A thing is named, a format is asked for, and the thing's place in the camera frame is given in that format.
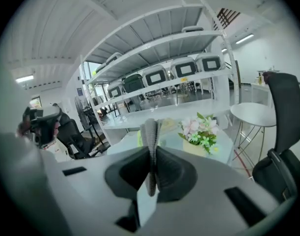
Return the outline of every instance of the black office chair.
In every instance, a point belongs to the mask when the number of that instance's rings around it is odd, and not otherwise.
[[[300,161],[289,150],[300,139],[300,88],[297,78],[286,73],[270,75],[268,85],[276,114],[276,142],[252,176],[282,203],[300,196]]]
[[[58,128],[57,138],[67,147],[70,157],[74,159],[94,157],[98,152],[100,152],[99,150],[97,150],[91,156],[89,155],[94,147],[95,139],[92,134],[91,139],[84,139],[84,137],[78,130],[75,120],[73,119],[70,119],[70,121],[66,122]],[[73,154],[70,145],[74,145],[78,153]]]

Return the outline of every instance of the metal shelf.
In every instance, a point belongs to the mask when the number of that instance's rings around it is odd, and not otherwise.
[[[120,128],[137,128],[140,127],[147,119],[164,119],[171,118],[174,120],[183,119],[184,115],[194,116],[197,111],[202,115],[219,116],[229,112],[230,106],[223,105],[220,101],[213,99],[198,100],[179,105],[170,105],[156,109],[142,110],[121,115],[113,119],[109,119],[103,123],[104,129],[120,129]]]
[[[183,82],[190,82],[190,81],[196,81],[196,80],[201,80],[201,79],[206,79],[206,78],[211,78],[211,77],[216,77],[216,76],[229,75],[231,73],[232,73],[232,71],[230,69],[218,70],[218,71],[214,71],[214,72],[199,72],[199,73],[189,75],[189,76],[186,76],[186,77],[183,77],[183,78],[178,78],[178,79],[174,79],[174,80],[165,81],[165,82],[158,83],[158,84],[155,84],[155,85],[152,85],[152,86],[149,86],[149,87],[137,90],[137,91],[133,91],[133,92],[130,92],[130,93],[123,94],[119,97],[116,97],[116,98],[111,99],[109,101],[103,102],[103,103],[101,103],[97,106],[94,106],[93,108],[94,109],[100,109],[101,107],[107,106],[109,104],[116,103],[118,101],[122,101],[122,100],[125,100],[125,99],[128,99],[128,98],[140,95],[140,94],[144,94],[144,93],[147,93],[147,92],[151,92],[151,91],[155,91],[155,90],[158,90],[158,89],[166,88],[166,87],[173,86],[173,85],[176,85],[176,84],[180,84],[180,83],[183,83]]]
[[[219,30],[203,30],[162,37],[127,52],[104,67],[86,84],[109,83],[160,62],[200,53],[221,35]]]

